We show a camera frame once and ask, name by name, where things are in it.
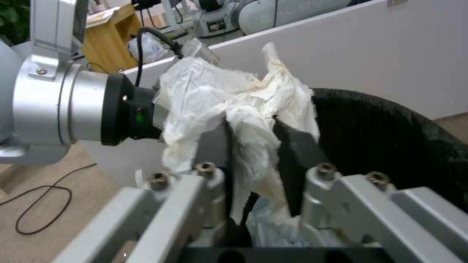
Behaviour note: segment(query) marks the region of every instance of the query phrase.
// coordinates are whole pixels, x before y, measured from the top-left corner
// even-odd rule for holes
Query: white cloth
[[[239,223],[250,191],[285,205],[277,171],[280,141],[272,131],[273,116],[318,140],[313,91],[291,75],[275,47],[263,48],[269,72],[260,81],[253,74],[224,70],[199,58],[184,58],[160,78],[161,97],[170,105],[163,137],[162,162],[173,173],[191,168],[203,132],[225,114],[233,129],[234,198],[231,217]]]

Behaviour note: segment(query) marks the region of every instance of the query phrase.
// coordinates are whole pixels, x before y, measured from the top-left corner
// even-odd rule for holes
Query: green led light
[[[141,111],[137,111],[136,118],[138,124],[143,124],[145,122],[145,116]]]

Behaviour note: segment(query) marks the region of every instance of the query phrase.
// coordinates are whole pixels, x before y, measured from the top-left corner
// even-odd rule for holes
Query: black trash bin
[[[343,175],[380,171],[398,189],[426,186],[468,212],[468,146],[397,103],[316,88],[320,146]]]

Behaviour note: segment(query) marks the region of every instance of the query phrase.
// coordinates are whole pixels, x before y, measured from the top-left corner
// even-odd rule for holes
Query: beige carpet
[[[468,143],[468,114],[437,122]],[[90,163],[93,161],[77,144],[57,164],[22,167],[9,175],[0,175],[0,189],[8,197],[13,197],[30,188],[52,184],[69,171]],[[71,175],[60,185],[73,191],[70,206],[53,225],[38,234],[25,236],[16,233],[15,220],[43,190],[0,206],[0,262],[50,262],[117,192],[111,180],[97,167]],[[53,191],[24,217],[20,228],[31,231],[43,226],[60,210],[65,201],[65,192]]]

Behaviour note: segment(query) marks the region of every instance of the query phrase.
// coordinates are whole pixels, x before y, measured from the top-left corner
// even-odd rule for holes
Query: screw
[[[390,178],[381,172],[369,172],[366,174],[366,178],[382,191],[385,191],[390,183]]]
[[[45,74],[47,74],[47,69],[45,69],[45,67],[38,67],[36,69],[36,73],[39,74],[39,75],[45,75]]]
[[[325,180],[331,181],[335,178],[336,167],[331,163],[321,163],[317,165],[318,176]]]
[[[153,190],[163,190],[169,185],[169,174],[166,172],[155,173],[153,178],[149,180],[149,184]]]
[[[211,179],[214,175],[216,166],[212,162],[199,163],[195,166],[199,176],[203,176],[206,179]]]

